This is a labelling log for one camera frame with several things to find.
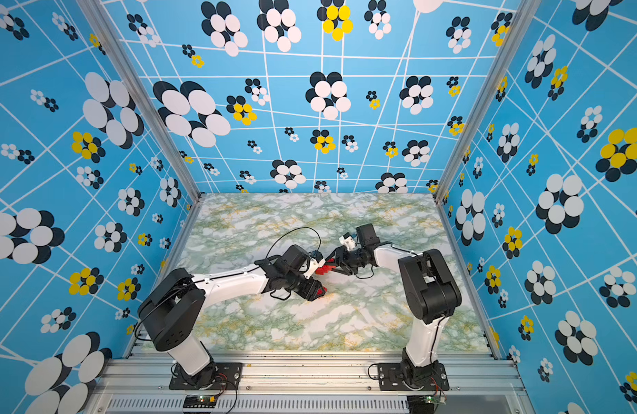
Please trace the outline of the red long lego brick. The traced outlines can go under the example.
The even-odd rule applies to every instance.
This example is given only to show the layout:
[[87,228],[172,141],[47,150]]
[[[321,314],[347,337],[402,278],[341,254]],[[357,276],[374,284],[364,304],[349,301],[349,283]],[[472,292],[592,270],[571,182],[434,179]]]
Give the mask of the red long lego brick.
[[315,274],[317,275],[324,275],[324,274],[328,274],[329,272],[331,272],[335,267],[330,265],[330,264],[326,264],[323,265],[322,267],[319,267],[316,271]]

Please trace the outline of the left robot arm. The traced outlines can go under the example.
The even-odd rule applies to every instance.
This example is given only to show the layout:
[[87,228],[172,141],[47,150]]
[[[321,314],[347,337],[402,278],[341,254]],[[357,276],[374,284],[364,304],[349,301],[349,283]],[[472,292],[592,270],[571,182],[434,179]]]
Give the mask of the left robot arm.
[[192,275],[184,267],[170,272],[142,302],[137,314],[155,349],[175,360],[172,389],[231,386],[218,373],[206,346],[192,333],[201,312],[212,305],[243,296],[286,291],[307,301],[327,290],[313,274],[325,265],[317,250],[294,244],[282,255],[272,255],[241,270],[209,276]]

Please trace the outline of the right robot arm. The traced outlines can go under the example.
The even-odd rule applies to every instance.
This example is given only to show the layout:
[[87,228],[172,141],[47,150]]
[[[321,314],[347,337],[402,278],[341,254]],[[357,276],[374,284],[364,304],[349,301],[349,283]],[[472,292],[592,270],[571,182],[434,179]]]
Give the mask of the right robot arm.
[[340,237],[341,245],[326,258],[330,270],[356,276],[361,268],[383,267],[401,277],[406,303],[413,315],[411,336],[402,349],[401,362],[376,363],[382,391],[440,393],[449,390],[437,347],[449,319],[461,306],[461,291],[442,253],[437,249],[416,253],[381,241],[371,224],[356,234]]

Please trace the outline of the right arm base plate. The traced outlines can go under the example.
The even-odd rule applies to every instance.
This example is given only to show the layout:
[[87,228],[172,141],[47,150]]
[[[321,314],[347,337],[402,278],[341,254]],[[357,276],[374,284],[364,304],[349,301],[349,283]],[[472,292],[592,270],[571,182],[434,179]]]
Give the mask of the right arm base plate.
[[376,376],[382,391],[446,392],[450,385],[444,365],[433,362],[426,367],[410,363],[380,363]]

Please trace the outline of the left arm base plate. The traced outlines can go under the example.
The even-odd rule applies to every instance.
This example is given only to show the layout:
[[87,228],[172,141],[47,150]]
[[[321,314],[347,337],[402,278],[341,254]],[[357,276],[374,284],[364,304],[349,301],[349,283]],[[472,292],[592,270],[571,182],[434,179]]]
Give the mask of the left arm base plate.
[[237,390],[242,379],[243,364],[239,362],[211,362],[197,374],[188,374],[176,362],[171,368],[171,390]]

